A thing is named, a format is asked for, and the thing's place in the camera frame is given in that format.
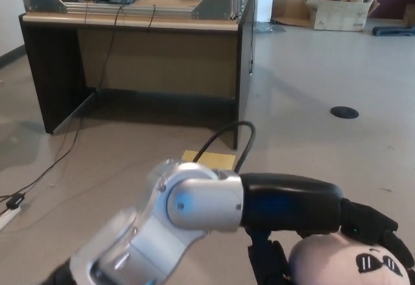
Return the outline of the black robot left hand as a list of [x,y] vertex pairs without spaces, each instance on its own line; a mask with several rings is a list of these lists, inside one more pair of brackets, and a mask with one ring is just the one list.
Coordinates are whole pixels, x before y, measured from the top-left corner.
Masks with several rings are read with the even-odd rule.
[[380,245],[403,264],[414,283],[414,257],[395,232],[398,224],[378,210],[346,199],[341,189],[309,177],[243,173],[241,227],[252,240],[248,256],[258,284],[292,284],[281,244],[273,231],[295,231],[302,238],[340,231],[366,245]]

